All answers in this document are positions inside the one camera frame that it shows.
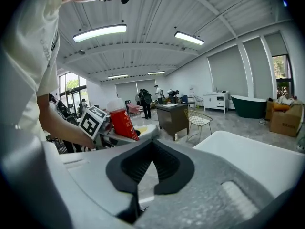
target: window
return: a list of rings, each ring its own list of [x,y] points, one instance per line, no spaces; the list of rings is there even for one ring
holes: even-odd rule
[[[79,87],[78,75],[74,73],[66,74],[66,91]]]
[[[62,75],[61,77],[59,77],[59,87],[60,87],[60,93],[66,91],[66,75]]]
[[[64,105],[70,105],[70,111],[79,116],[79,103],[84,98],[88,101],[87,80],[70,72],[59,77],[60,99]]]
[[[87,80],[80,77],[80,86],[85,86],[85,85],[87,85]]]
[[[81,90],[81,100],[82,99],[86,99],[86,102],[89,105],[87,89],[82,89]]]
[[[67,103],[67,96],[64,95],[64,96],[61,96],[61,101],[62,103],[67,107],[68,106],[68,103]]]
[[[293,78],[288,54],[272,57],[272,61],[277,83],[277,98],[280,96],[293,97]]]

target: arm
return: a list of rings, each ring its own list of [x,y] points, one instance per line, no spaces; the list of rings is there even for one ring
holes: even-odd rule
[[[59,139],[94,148],[93,141],[76,125],[62,119],[49,106],[49,96],[37,97],[39,121],[44,130]]]

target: pink chair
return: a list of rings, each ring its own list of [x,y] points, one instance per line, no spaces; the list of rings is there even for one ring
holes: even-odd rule
[[[130,114],[137,114],[137,116],[138,116],[138,113],[140,113],[139,110],[141,109],[140,106],[135,105],[135,104],[126,104],[126,105],[128,106]]]

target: cardboard box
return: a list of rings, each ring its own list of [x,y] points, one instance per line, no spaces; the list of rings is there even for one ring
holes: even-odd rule
[[[266,109],[266,117],[265,117],[266,120],[271,120],[273,103],[274,102],[267,100],[267,109]]]
[[[288,136],[297,136],[302,125],[303,107],[303,104],[295,104],[285,113],[272,109],[270,131]]]

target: fluorescent light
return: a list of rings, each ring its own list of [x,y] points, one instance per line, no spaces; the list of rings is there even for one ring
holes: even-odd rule
[[[147,74],[164,74],[165,71],[158,71],[158,72],[149,72]]]
[[[107,34],[112,34],[112,33],[120,33],[120,32],[126,32],[127,31],[127,25],[126,24],[121,24],[121,25],[111,25],[111,26],[105,26],[105,27],[100,27],[94,30],[86,31],[84,33],[78,34],[73,37],[73,39],[76,42],[81,42],[93,37],[97,36],[103,36]]]
[[[127,74],[121,74],[121,75],[115,75],[115,76],[109,76],[108,79],[115,79],[115,78],[121,78],[121,77],[126,77],[128,76]]]
[[[204,41],[199,40],[196,37],[187,35],[185,33],[179,32],[179,31],[175,34],[175,37],[183,39],[183,40],[187,40],[189,42],[194,42],[194,43],[199,44],[199,45],[203,45],[204,44]]]

